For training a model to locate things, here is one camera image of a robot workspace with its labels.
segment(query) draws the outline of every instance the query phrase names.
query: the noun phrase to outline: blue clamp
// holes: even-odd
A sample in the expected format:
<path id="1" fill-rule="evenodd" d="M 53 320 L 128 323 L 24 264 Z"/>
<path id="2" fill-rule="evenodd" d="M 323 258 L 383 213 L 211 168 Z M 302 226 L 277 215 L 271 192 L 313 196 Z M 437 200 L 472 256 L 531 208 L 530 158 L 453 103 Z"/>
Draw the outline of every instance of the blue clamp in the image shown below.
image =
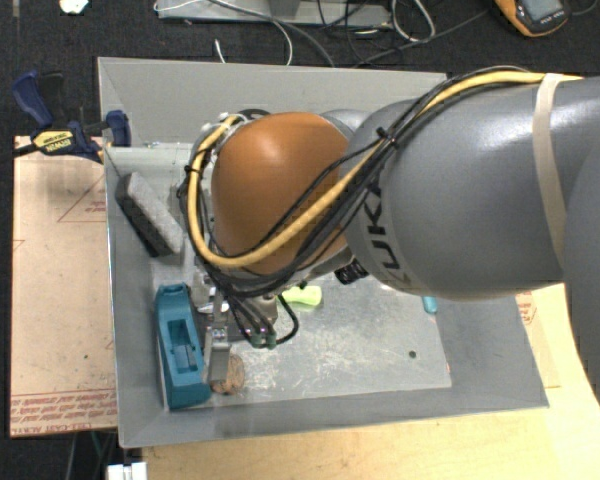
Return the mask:
<path id="1" fill-rule="evenodd" d="M 38 151 L 46 155 L 75 155 L 89 160 L 100 162 L 98 152 L 101 147 L 91 140 L 91 135 L 100 133 L 110 128 L 113 133 L 114 146 L 131 146 L 131 130 L 127 116 L 121 110 L 113 110 L 106 116 L 106 120 L 90 126 L 81 125 L 78 121 L 58 123 L 63 121 L 64 112 L 60 105 L 62 75 L 56 73 L 54 78 L 50 75 L 43 77 L 44 89 L 37 82 L 38 72 L 33 69 L 18 77 L 11 85 L 13 96 L 20 108 L 33 117 L 38 124 L 31 134 L 31 142 Z M 55 103 L 53 107 L 57 115 L 49 110 L 44 94 Z"/>
<path id="2" fill-rule="evenodd" d="M 11 84 L 11 92 L 18 106 L 36 120 L 38 130 L 46 130 L 53 124 L 53 114 L 38 90 L 37 77 L 35 69 L 27 71 Z"/>
<path id="3" fill-rule="evenodd" d="M 203 382 L 204 358 L 184 283 L 162 285 L 155 298 L 155 318 L 169 409 L 201 404 L 211 397 Z"/>
<path id="4" fill-rule="evenodd" d="M 126 114 L 122 110 L 112 110 L 105 120 L 113 133 L 113 145 L 131 147 L 131 129 Z"/>

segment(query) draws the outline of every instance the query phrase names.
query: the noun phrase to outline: clamp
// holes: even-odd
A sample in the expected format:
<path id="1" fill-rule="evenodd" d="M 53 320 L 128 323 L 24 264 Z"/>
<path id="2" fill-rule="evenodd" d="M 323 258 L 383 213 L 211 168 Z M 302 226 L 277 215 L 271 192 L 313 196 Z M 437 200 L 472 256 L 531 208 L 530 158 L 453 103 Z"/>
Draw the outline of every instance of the clamp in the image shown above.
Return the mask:
<path id="1" fill-rule="evenodd" d="M 31 144 L 13 151 L 12 157 L 40 151 L 45 155 L 75 155 L 102 161 L 102 148 L 91 136 L 111 129 L 114 146 L 131 146 L 131 130 L 121 110 L 109 112 L 104 121 L 82 126 L 77 120 L 67 121 L 62 106 L 61 73 L 54 72 L 38 80 L 33 69 L 18 77 L 11 92 L 18 106 L 38 124 L 30 135 Z"/>

